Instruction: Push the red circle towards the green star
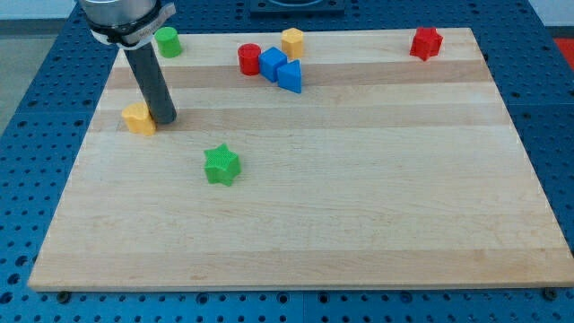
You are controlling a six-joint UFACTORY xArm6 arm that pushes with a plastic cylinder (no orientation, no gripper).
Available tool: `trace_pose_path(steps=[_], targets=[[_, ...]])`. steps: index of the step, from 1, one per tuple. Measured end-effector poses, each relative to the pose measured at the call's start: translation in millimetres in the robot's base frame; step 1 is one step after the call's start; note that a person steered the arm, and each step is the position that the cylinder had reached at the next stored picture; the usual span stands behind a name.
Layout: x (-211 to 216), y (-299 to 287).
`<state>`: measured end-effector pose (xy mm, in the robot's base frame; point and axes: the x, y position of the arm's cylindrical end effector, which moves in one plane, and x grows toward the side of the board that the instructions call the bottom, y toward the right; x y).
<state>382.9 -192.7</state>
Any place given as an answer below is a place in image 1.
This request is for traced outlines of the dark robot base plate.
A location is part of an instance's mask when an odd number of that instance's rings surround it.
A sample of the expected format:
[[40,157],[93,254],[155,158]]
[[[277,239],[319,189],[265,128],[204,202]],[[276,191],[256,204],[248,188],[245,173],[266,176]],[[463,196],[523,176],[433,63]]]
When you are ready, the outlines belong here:
[[248,0],[251,16],[343,13],[346,0]]

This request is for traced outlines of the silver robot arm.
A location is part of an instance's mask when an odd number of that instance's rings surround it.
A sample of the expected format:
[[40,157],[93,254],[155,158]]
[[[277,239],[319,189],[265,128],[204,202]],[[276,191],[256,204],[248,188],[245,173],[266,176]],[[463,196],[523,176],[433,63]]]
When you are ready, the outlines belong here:
[[136,50],[177,10],[161,0],[79,0],[92,36],[102,44]]

